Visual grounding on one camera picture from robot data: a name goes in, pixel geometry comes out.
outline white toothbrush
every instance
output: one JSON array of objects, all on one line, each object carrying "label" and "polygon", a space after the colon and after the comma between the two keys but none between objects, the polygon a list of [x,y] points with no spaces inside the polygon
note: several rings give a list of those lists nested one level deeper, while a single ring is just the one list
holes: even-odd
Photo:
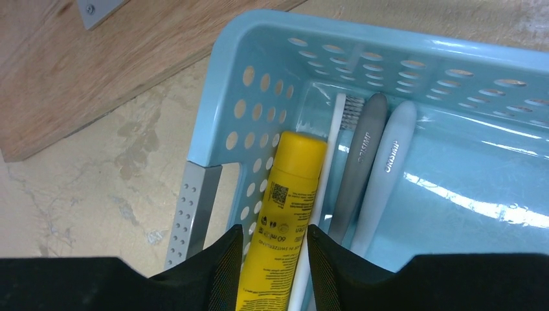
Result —
[{"label": "white toothbrush", "polygon": [[[317,189],[317,195],[315,196],[315,204],[311,212],[309,224],[318,225],[320,222],[322,204],[324,203],[324,195],[326,194],[326,185],[328,184],[328,176],[330,175],[331,161],[333,159],[333,153],[335,151],[339,128],[341,127],[343,111],[345,110],[345,100],[345,94],[337,94],[333,109],[333,116],[331,118],[330,132],[328,134],[328,148],[326,149],[326,157],[324,158],[324,164],[322,165],[319,187]],[[293,277],[293,285],[290,293],[290,300],[288,303],[289,311],[301,310],[301,304],[303,303],[303,298],[307,289],[307,283],[309,282],[310,273],[311,268],[309,267],[309,251],[307,249],[307,238],[304,238],[303,244],[301,245],[301,252],[299,253],[297,268]]]},{"label": "white toothbrush", "polygon": [[[328,236],[341,244],[355,208],[362,201],[374,163],[375,153],[387,120],[387,98],[374,94],[366,104],[363,98],[347,96],[341,129],[353,131],[353,139],[345,162],[337,200],[331,217]],[[315,296],[311,295],[308,311],[316,311]]]},{"label": "white toothbrush", "polygon": [[366,256],[385,205],[401,176],[417,114],[414,103],[405,101],[393,111],[383,131],[350,248],[360,257]]}]

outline yellow bottle cap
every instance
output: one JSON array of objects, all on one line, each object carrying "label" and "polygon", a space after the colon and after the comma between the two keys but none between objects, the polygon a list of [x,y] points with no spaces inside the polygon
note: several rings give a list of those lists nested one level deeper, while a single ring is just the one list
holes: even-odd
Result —
[{"label": "yellow bottle cap", "polygon": [[322,170],[327,145],[320,139],[284,132],[278,144],[273,166],[301,178],[317,179]]}]

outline metal bracket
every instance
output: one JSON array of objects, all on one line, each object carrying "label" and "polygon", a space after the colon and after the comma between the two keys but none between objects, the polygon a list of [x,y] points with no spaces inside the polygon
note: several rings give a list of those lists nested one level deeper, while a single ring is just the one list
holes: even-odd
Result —
[{"label": "metal bracket", "polygon": [[78,9],[87,30],[97,27],[128,0],[78,0]]},{"label": "metal bracket", "polygon": [[202,251],[222,168],[221,165],[201,167],[187,161],[168,244],[166,270]]}]

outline basket bottom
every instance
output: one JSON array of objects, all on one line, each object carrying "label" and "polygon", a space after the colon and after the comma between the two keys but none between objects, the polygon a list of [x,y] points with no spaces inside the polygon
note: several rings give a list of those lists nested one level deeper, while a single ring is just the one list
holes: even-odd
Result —
[{"label": "basket bottom", "polygon": [[[311,82],[297,130],[327,137],[338,92]],[[391,110],[404,98],[387,96]],[[549,253],[549,139],[541,128],[416,102],[418,122],[402,177],[365,256],[398,271],[422,253]],[[353,133],[340,131],[320,227],[327,231]],[[356,217],[343,245],[348,247]]]}]

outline wooden board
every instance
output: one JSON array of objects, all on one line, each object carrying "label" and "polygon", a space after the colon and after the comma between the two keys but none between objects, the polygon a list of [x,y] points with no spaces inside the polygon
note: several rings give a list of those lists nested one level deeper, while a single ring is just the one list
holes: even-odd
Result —
[{"label": "wooden board", "polygon": [[75,1],[3,1],[4,160],[35,154],[200,60],[238,14],[304,1],[131,0],[93,31]]}]

